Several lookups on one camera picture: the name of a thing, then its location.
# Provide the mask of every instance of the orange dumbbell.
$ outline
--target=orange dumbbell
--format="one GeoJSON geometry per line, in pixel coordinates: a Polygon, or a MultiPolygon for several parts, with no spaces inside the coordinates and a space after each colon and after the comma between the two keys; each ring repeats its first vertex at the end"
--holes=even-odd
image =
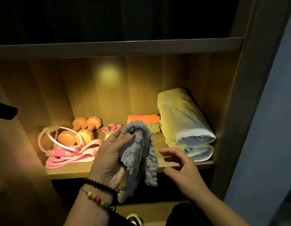
{"type": "MultiPolygon", "coordinates": [[[[88,128],[85,130],[80,130],[78,133],[83,138],[82,146],[85,146],[86,144],[90,143],[92,140],[94,140],[94,135],[92,131],[94,129],[99,129],[102,125],[102,121],[99,117],[90,117],[87,120],[88,128]]],[[[78,144],[80,142],[80,137],[76,134],[75,135],[75,141],[78,144]]]]}
{"type": "MultiPolygon", "coordinates": [[[[78,117],[73,121],[73,130],[78,132],[79,129],[86,129],[87,128],[87,119],[84,117],[78,117]]],[[[58,137],[57,140],[65,145],[65,146],[73,146],[75,145],[75,133],[71,131],[62,131],[58,137]]]]}

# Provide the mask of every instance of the black pants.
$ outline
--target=black pants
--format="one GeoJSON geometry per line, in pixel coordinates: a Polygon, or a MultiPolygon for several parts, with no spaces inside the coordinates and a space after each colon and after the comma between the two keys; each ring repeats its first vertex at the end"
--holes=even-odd
{"type": "MultiPolygon", "coordinates": [[[[109,225],[132,226],[133,224],[125,217],[114,213],[110,216],[109,225]]],[[[208,218],[201,209],[188,203],[181,203],[174,206],[171,214],[166,221],[166,226],[179,225],[212,226],[211,222],[208,220],[208,218]]]]}

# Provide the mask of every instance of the shelf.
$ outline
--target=shelf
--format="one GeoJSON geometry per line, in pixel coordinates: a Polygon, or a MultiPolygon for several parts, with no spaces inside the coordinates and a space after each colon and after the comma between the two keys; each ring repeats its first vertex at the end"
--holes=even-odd
{"type": "MultiPolygon", "coordinates": [[[[101,129],[98,130],[98,135],[96,138],[103,140],[104,133],[102,133],[101,129]]],[[[159,153],[161,148],[168,147],[165,143],[165,138],[163,133],[153,134],[154,140],[154,149],[158,159],[159,170],[158,172],[162,172],[165,167],[175,167],[179,166],[178,163],[174,162],[165,162],[163,160],[163,156],[159,153]]],[[[47,175],[49,179],[67,179],[67,178],[86,178],[89,175],[93,162],[78,162],[78,163],[68,163],[62,167],[56,169],[46,169],[47,175]]],[[[205,162],[197,162],[196,165],[198,169],[208,169],[212,166],[212,161],[205,162]]]]}
{"type": "Polygon", "coordinates": [[[67,44],[0,45],[0,59],[49,59],[237,51],[244,38],[148,40],[67,44]]]}

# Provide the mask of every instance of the sneaker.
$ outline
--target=sneaker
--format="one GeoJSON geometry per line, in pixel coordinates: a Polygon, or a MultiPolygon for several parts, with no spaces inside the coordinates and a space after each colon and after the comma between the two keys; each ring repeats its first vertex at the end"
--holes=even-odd
{"type": "Polygon", "coordinates": [[[126,218],[136,226],[143,226],[143,220],[135,213],[128,215],[126,218]]]}

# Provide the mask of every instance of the gray cloth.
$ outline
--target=gray cloth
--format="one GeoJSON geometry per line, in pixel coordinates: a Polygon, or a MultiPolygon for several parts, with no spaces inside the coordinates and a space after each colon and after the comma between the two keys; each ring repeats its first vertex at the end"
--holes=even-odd
{"type": "Polygon", "coordinates": [[[133,196],[134,190],[143,177],[147,185],[157,186],[158,161],[152,134],[142,121],[132,121],[123,128],[120,135],[128,133],[131,128],[135,130],[134,141],[119,151],[121,162],[126,167],[126,182],[122,187],[122,194],[118,195],[120,203],[123,203],[128,196],[133,196]]]}

